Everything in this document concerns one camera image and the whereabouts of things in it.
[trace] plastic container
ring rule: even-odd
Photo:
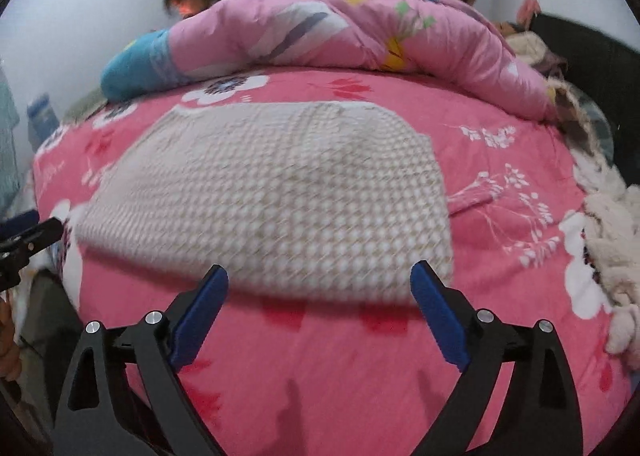
[[[29,104],[27,117],[29,118],[29,141],[36,150],[60,126],[60,121],[51,107],[49,95],[41,95]]]

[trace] black bed frame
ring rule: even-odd
[[[530,30],[567,59],[566,80],[589,95],[609,120],[620,174],[627,184],[640,183],[640,52],[551,14],[537,16]]]

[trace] silver bolt head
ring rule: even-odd
[[[481,309],[478,310],[478,321],[490,323],[495,319],[495,315],[491,313],[489,310]]]
[[[96,333],[99,329],[100,323],[97,321],[91,321],[85,328],[87,333]]]
[[[162,321],[162,312],[150,311],[146,314],[145,322],[147,324],[158,324],[160,321]]]
[[[554,325],[552,325],[549,321],[547,321],[546,319],[543,319],[542,321],[540,321],[538,323],[538,327],[544,332],[544,333],[551,333],[554,330]]]

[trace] white towel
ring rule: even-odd
[[[370,103],[176,107],[121,158],[78,237],[237,289],[412,303],[411,267],[452,272],[431,141]]]

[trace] pink comforter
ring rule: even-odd
[[[250,65],[430,74],[511,115],[556,118],[543,78],[459,0],[222,0],[131,43],[102,90],[121,101]]]
[[[604,353],[602,292],[580,279],[580,206],[558,132],[443,81],[348,70],[271,68],[181,88],[63,127],[34,162],[42,216],[65,220],[63,282],[85,321],[132,324],[193,282],[125,265],[78,245],[74,224],[104,173],[178,103],[368,100],[433,141],[449,199],[452,285],[506,322],[556,326],[576,382],[590,451],[628,401],[619,360]],[[406,456],[458,373],[415,309],[334,306],[232,295],[180,379],[230,456]],[[508,376],[474,440],[488,439]]]

